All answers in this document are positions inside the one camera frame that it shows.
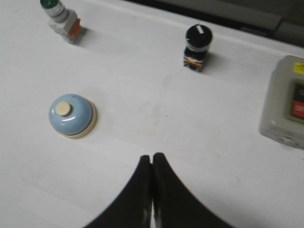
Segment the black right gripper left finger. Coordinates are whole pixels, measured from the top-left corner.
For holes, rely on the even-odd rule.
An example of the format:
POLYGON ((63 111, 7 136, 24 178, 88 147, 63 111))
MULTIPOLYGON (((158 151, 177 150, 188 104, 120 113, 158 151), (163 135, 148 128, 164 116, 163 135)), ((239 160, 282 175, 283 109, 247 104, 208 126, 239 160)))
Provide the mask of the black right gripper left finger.
POLYGON ((152 165, 148 155, 115 200, 87 228, 149 228, 152 215, 152 165))

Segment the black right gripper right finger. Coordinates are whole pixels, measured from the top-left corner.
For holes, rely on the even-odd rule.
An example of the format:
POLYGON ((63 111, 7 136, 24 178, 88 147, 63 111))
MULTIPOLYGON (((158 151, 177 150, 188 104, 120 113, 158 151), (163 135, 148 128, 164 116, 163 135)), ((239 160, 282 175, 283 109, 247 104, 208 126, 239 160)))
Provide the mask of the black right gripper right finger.
POLYGON ((154 217, 157 228, 228 228, 185 187, 163 153, 153 156, 154 217))

